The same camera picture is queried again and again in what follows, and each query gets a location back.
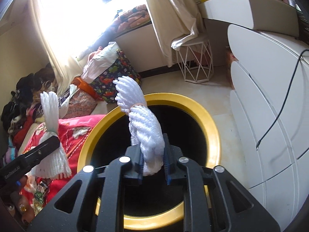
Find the curtain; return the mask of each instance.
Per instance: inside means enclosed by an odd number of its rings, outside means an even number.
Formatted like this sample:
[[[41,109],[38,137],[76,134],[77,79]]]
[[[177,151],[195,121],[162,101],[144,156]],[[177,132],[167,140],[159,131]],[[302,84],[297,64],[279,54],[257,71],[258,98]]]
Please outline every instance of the curtain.
[[[48,54],[61,95],[83,66],[76,60],[104,30],[102,0],[29,0],[30,16]]]
[[[146,1],[163,56],[171,67],[173,49],[179,50],[186,41],[205,32],[202,17],[194,0]]]

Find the black cable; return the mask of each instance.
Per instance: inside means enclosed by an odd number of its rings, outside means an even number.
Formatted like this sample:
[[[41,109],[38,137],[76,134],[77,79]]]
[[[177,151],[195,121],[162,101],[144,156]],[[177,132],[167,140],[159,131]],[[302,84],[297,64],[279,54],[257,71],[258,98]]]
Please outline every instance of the black cable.
[[[293,79],[294,79],[294,76],[295,76],[295,73],[296,73],[298,64],[299,64],[299,62],[300,62],[300,60],[301,60],[301,58],[302,58],[302,55],[303,55],[306,51],[309,51],[309,49],[305,49],[305,50],[303,50],[303,51],[300,53],[300,55],[299,55],[299,57],[298,57],[298,60],[297,60],[297,63],[296,63],[296,66],[295,66],[295,69],[294,69],[294,72],[293,72],[293,75],[292,75],[291,80],[290,80],[290,83],[289,83],[288,91],[286,92],[285,99],[284,99],[284,101],[283,101],[281,110],[280,110],[280,112],[278,113],[278,115],[277,115],[276,119],[274,120],[274,122],[272,123],[272,125],[268,128],[268,130],[265,132],[265,134],[262,136],[262,138],[260,138],[260,140],[257,142],[257,144],[256,144],[256,150],[258,150],[259,145],[260,145],[262,139],[268,134],[268,132],[270,131],[270,129],[274,126],[274,124],[277,122],[278,118],[280,117],[280,115],[281,115],[281,113],[282,113],[282,110],[283,110],[283,108],[284,108],[285,102],[286,102],[286,100],[287,100],[287,98],[288,98],[289,91],[290,91],[290,89],[291,89],[291,85],[292,85],[292,82],[293,82]]]

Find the white yarn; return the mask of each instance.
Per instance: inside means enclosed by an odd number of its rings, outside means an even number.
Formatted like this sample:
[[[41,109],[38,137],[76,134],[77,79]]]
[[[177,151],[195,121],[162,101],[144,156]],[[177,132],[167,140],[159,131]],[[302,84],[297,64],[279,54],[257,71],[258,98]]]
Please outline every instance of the white yarn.
[[[131,145],[140,145],[144,157],[143,175],[157,173],[163,165],[164,140],[161,126],[146,106],[139,85],[130,77],[122,76],[113,81],[118,91],[116,100],[121,111],[129,113]]]
[[[39,144],[46,141],[51,136],[58,136],[59,126],[59,111],[58,111],[58,97],[53,91],[41,93],[41,104],[45,117],[45,126],[47,132],[41,137]],[[62,144],[53,151],[50,155],[45,157],[40,164],[32,168],[31,174],[36,177],[62,179],[70,177],[72,171],[69,167],[68,158],[65,154]]]

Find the white stool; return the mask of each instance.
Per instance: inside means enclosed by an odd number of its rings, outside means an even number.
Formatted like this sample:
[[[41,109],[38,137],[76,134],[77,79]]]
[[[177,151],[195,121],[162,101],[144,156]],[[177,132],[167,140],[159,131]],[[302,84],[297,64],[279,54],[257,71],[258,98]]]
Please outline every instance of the white stool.
[[[200,46],[200,58],[197,58],[194,51],[192,50],[192,46]],[[183,55],[180,51],[176,51],[177,63],[180,67],[181,73],[183,78],[187,82],[192,83],[202,83],[209,81],[209,79],[214,74],[214,64],[211,52],[211,45],[209,39],[206,34],[200,34],[197,38],[187,41],[186,43],[182,44],[181,46],[186,47],[186,55],[183,58]],[[194,56],[195,61],[197,62],[197,66],[191,67],[191,60],[187,61],[189,50]],[[207,64],[202,65],[203,57],[205,58],[205,62]]]

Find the black baseboard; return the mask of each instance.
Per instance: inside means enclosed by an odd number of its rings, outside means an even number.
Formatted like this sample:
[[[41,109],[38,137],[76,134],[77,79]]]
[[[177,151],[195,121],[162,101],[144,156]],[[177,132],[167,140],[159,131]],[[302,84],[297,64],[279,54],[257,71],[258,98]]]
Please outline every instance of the black baseboard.
[[[191,61],[191,67],[196,66],[196,62],[195,61]],[[155,75],[160,75],[160,74],[164,74],[164,73],[168,73],[168,72],[172,72],[172,71],[177,71],[180,70],[179,65],[175,64],[172,67],[167,67],[167,66],[161,66],[158,68],[154,68],[154,69],[150,69],[150,70],[145,70],[142,72],[139,72],[139,74],[141,75],[142,78],[147,78],[147,77],[152,77]]]

